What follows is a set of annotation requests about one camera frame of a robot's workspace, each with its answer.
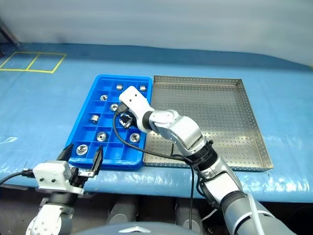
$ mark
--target stainless steel tray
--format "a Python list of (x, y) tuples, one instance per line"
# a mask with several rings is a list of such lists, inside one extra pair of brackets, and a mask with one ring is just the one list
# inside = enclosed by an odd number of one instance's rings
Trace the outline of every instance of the stainless steel tray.
[[(174, 109), (195, 120), (232, 169), (273, 168), (241, 79), (155, 76), (152, 107)], [(172, 143), (154, 132), (145, 148), (171, 153)], [(187, 167), (176, 160), (144, 156), (145, 165)]]

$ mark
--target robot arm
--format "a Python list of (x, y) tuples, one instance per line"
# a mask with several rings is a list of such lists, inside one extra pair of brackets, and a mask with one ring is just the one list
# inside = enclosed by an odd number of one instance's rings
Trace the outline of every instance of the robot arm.
[(222, 209), (231, 235), (294, 234), (259, 202), (243, 193), (237, 176), (191, 118), (180, 116), (174, 110), (155, 111), (135, 87), (126, 89), (119, 101), (135, 116), (141, 131), (153, 130), (173, 141), (182, 155), (192, 161), (206, 199)]

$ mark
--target blue tray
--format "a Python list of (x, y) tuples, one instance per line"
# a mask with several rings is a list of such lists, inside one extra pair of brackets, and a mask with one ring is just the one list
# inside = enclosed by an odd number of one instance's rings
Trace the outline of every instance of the blue tray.
[[(116, 89), (117, 84), (123, 85), (123, 90), (118, 91)], [(70, 164), (81, 168), (91, 168), (93, 156), (102, 144), (102, 168), (138, 169), (142, 166), (143, 153), (122, 144), (114, 134), (112, 129), (114, 113), (110, 110), (111, 104), (119, 103), (118, 97), (125, 89), (129, 86), (134, 86), (139, 90), (140, 85), (145, 85), (147, 88), (147, 91), (141, 93), (150, 103), (152, 80), (149, 77), (120, 75), (99, 75), (96, 77), (66, 143), (66, 146), (74, 143), (73, 152), (69, 160)], [(108, 96), (108, 99), (101, 101), (100, 96), (104, 94)], [(96, 124), (90, 121), (92, 115), (100, 116)], [(132, 133), (139, 133), (140, 141), (133, 145), (144, 148), (146, 133), (139, 131), (133, 126), (125, 129), (118, 122), (118, 119), (116, 119), (116, 127), (120, 136), (129, 142), (129, 137)], [(100, 131), (107, 134), (107, 140), (104, 142), (97, 141), (96, 136)], [(81, 144), (88, 146), (88, 152), (79, 156), (76, 154), (76, 148)]]

